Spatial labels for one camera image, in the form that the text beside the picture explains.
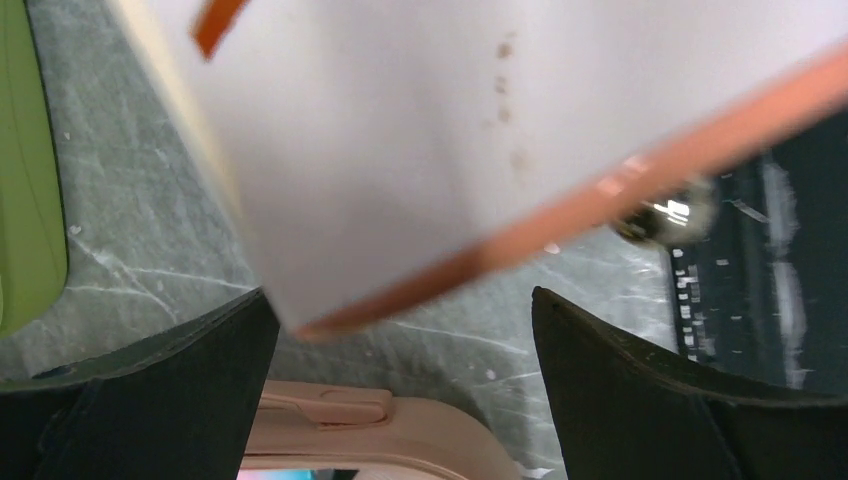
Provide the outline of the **green plastic tray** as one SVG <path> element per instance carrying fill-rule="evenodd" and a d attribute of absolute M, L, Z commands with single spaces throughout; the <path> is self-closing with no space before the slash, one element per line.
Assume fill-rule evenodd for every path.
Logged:
<path fill-rule="evenodd" d="M 26 4 L 1 4 L 1 334 L 40 317 L 68 274 L 61 182 Z"/>

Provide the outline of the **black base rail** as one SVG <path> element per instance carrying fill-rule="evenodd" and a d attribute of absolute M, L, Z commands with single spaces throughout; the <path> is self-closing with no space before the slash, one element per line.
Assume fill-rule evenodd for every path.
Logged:
<path fill-rule="evenodd" d="M 847 114 L 714 180 L 699 242 L 668 251 L 679 352 L 761 382 L 847 391 Z"/>

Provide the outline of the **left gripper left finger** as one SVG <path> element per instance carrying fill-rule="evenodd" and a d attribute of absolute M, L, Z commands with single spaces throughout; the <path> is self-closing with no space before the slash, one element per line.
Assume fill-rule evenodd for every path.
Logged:
<path fill-rule="evenodd" d="M 233 479 L 279 333 L 253 290 L 119 350 L 1 386 L 5 479 Z"/>

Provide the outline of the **pink blue spray bottle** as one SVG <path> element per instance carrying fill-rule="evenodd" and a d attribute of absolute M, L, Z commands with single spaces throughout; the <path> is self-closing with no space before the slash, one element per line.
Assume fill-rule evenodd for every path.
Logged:
<path fill-rule="evenodd" d="M 301 469 L 249 470 L 238 472 L 237 480 L 316 480 L 317 472 Z"/>

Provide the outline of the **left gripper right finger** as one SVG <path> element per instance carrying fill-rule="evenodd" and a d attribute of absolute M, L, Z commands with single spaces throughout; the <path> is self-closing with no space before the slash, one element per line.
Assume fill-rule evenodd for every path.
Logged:
<path fill-rule="evenodd" d="M 728 374 L 532 293 L 571 479 L 843 479 L 847 399 Z"/>

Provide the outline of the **pink hard-shell suitcase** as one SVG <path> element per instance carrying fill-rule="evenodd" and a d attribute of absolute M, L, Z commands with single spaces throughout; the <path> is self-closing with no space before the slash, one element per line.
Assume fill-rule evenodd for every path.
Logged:
<path fill-rule="evenodd" d="M 448 404 L 384 389 L 265 382 L 241 462 L 250 473 L 355 470 L 368 479 L 518 479 L 493 433 Z"/>

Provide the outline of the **cream appliance with orange rim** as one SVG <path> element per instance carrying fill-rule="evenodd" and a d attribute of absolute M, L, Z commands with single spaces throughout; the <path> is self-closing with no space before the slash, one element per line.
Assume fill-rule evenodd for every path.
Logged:
<path fill-rule="evenodd" d="M 843 1 L 113 1 L 283 326 L 361 329 L 847 98 Z"/>

